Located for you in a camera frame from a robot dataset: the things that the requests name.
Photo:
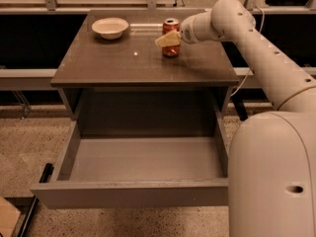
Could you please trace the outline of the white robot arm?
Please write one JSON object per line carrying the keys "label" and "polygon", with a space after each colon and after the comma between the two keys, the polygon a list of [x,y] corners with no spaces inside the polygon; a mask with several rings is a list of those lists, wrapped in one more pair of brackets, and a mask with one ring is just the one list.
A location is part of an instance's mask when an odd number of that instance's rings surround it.
{"label": "white robot arm", "polygon": [[238,0],[183,20],[159,47],[235,44],[273,110],[236,130],[228,156],[230,237],[316,237],[316,80],[256,29]]}

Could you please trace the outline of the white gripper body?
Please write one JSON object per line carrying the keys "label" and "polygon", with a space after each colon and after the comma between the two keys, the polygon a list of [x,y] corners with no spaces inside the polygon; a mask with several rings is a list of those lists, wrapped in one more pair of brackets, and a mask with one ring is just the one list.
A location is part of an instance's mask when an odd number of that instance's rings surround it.
{"label": "white gripper body", "polygon": [[194,21],[194,17],[188,17],[181,22],[181,38],[185,43],[193,44],[198,42],[194,30]]}

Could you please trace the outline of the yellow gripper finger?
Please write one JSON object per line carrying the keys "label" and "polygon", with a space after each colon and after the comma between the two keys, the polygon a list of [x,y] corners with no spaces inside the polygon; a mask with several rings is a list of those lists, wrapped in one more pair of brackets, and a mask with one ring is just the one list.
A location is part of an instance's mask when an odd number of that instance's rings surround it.
{"label": "yellow gripper finger", "polygon": [[178,45],[181,42],[181,35],[177,30],[172,30],[165,35],[162,35],[155,41],[159,47],[167,47]]}

